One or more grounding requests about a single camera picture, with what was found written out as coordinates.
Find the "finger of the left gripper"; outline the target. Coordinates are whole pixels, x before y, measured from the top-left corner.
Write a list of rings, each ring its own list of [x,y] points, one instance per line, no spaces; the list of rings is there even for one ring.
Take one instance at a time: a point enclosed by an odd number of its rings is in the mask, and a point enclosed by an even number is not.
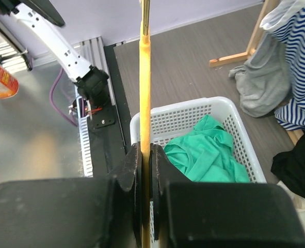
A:
[[[56,26],[65,26],[62,16],[49,0],[22,0],[26,6]]]

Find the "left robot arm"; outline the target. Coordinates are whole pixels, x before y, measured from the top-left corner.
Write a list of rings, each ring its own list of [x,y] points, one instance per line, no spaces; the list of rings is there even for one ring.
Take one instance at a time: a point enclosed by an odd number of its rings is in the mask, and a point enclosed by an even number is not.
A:
[[[80,96],[94,107],[110,101],[106,86],[109,76],[79,55],[55,28],[65,22],[50,1],[0,1],[0,14],[8,15],[38,38],[54,56]]]

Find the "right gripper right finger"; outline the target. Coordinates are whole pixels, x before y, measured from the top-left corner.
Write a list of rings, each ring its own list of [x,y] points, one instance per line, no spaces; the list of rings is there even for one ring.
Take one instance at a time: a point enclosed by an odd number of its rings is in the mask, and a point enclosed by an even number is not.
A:
[[[267,183],[192,182],[151,146],[152,237],[159,247],[305,247],[287,193]]]

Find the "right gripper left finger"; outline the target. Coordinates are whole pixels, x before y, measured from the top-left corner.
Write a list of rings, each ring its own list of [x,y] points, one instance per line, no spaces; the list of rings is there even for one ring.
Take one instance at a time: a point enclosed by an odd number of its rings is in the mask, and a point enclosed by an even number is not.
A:
[[[0,183],[0,247],[141,247],[139,144],[104,176]]]

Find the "green tank top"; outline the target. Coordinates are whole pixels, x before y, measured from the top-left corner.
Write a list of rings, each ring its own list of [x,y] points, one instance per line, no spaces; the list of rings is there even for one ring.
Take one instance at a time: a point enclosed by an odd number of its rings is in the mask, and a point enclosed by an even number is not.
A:
[[[164,147],[168,160],[193,182],[249,183],[245,166],[233,155],[233,137],[210,115]]]

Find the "yellow hanger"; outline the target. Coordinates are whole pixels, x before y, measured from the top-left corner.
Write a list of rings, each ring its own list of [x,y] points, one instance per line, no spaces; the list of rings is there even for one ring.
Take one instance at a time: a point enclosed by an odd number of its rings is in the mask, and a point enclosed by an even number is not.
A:
[[[142,247],[150,247],[150,127],[151,41],[150,1],[140,1],[142,20],[139,40],[140,150],[142,153]]]

